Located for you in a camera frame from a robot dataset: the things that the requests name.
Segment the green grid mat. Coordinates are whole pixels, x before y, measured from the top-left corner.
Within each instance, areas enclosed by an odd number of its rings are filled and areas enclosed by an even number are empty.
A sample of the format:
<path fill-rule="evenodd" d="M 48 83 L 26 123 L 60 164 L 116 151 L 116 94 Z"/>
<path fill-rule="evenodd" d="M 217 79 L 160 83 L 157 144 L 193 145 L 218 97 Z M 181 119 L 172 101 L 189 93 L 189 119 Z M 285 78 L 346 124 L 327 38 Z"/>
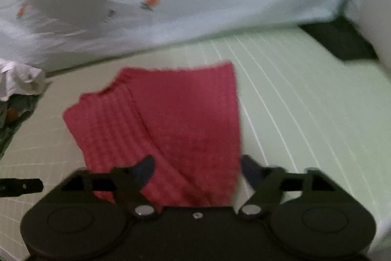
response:
<path fill-rule="evenodd" d="M 298 28 L 246 31 L 56 72 L 1 158 L 1 176 L 40 178 L 51 190 L 82 167 L 62 114 L 120 69 L 222 60 L 235 65 L 243 152 L 290 171 L 321 168 L 374 214 L 372 259 L 389 260 L 390 78 L 376 62 L 338 60 Z"/>

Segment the white garment with snap button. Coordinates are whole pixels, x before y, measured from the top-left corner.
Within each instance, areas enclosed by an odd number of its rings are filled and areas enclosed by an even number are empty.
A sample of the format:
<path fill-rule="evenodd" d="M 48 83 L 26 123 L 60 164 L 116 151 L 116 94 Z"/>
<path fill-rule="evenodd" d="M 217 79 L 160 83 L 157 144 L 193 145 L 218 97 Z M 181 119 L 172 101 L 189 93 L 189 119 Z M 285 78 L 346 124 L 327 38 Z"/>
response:
<path fill-rule="evenodd" d="M 1 101 L 8 101 L 12 95 L 40 95 L 45 83 L 41 69 L 1 59 Z"/>

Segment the red checkered cloth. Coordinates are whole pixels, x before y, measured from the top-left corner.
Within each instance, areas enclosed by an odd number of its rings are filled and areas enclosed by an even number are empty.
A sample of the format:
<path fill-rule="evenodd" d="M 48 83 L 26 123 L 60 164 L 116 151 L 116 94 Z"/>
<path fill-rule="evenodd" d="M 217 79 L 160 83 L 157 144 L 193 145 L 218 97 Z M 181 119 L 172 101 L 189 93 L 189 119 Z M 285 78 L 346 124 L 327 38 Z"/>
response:
<path fill-rule="evenodd" d="M 64 122 L 89 170 L 152 155 L 143 189 L 165 206 L 228 205 L 240 171 L 240 114 L 231 62 L 194 69 L 124 68 L 67 108 Z"/>

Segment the orange item in clothes pile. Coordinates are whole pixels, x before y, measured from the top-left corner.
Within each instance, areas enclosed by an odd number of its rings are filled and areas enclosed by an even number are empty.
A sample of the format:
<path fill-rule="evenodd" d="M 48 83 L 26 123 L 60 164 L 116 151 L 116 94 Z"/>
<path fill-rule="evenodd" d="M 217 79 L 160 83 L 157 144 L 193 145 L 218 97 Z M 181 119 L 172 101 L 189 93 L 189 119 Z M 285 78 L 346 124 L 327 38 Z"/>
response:
<path fill-rule="evenodd" d="M 19 118 L 19 112 L 15 108 L 9 108 L 6 112 L 5 121 L 7 123 L 12 123 Z"/>

